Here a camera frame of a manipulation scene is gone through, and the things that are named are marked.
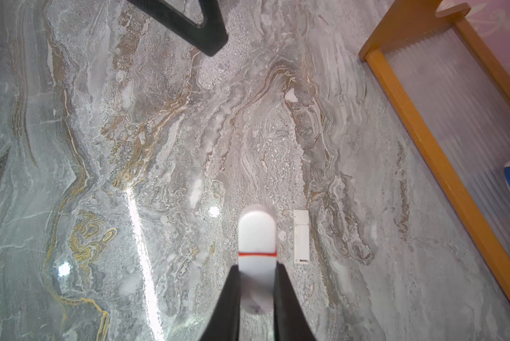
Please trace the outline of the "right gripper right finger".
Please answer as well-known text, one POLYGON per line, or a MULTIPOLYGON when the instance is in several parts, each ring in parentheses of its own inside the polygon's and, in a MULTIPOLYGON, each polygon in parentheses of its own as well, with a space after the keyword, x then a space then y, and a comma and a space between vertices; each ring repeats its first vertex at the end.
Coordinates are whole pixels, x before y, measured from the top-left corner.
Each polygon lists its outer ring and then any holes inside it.
POLYGON ((275 340, 316 341, 298 302, 286 267, 279 262, 276 264, 273 305, 275 340))

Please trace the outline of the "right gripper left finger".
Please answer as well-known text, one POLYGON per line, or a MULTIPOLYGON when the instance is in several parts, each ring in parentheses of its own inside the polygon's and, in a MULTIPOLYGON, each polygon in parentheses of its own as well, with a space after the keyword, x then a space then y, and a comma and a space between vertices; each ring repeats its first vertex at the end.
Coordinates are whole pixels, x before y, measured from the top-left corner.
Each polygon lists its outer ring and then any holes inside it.
POLYGON ((241 305, 241 275, 233 265, 226 277, 212 317, 199 340, 239 339, 241 305))

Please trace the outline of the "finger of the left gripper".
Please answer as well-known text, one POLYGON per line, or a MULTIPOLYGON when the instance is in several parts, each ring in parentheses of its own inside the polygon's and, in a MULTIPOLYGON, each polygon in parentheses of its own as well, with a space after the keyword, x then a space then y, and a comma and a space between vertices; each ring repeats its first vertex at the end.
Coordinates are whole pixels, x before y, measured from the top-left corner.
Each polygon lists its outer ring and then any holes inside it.
POLYGON ((191 21, 166 1, 129 2, 209 57, 214 56, 228 42, 229 37, 217 0, 199 1, 203 15, 201 24, 191 21))

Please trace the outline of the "white red usb drive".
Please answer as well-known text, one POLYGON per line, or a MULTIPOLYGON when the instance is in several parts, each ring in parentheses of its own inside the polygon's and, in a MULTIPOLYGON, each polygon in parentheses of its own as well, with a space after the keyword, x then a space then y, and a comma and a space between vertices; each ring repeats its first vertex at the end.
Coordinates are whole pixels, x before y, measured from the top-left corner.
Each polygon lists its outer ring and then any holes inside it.
POLYGON ((250 205, 240 214, 237 230, 241 307, 254 315, 271 313, 277 265, 276 220, 268 207, 250 205))

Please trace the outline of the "white rectangular usb drive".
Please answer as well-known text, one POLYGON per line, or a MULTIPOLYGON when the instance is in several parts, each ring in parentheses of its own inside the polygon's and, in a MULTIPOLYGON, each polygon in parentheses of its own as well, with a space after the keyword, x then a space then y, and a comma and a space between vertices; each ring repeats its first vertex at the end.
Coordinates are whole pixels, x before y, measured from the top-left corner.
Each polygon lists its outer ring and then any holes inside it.
POLYGON ((310 219, 307 210, 294 210, 294 258, 297 264, 310 262, 310 219))

